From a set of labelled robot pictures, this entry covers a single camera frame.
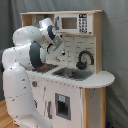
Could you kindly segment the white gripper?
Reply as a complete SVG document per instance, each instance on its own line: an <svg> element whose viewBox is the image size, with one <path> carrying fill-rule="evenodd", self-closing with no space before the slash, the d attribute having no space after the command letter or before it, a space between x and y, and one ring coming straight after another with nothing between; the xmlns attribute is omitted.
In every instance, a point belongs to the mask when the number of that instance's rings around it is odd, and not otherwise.
<svg viewBox="0 0 128 128"><path fill-rule="evenodd" d="M58 56L65 47L65 40L61 34L58 34L53 42L47 47L47 52L52 56Z"/></svg>

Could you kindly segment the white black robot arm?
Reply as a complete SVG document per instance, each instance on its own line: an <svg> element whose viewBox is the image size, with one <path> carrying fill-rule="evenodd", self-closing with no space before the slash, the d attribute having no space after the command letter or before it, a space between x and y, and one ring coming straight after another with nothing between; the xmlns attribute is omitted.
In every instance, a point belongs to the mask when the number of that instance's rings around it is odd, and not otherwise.
<svg viewBox="0 0 128 128"><path fill-rule="evenodd" d="M53 128L50 120L36 109L28 70L42 67L46 51L55 59L64 49L63 37L50 18L39 28L25 26L13 34L14 47L0 52L3 90L8 114L20 121L19 128Z"/></svg>

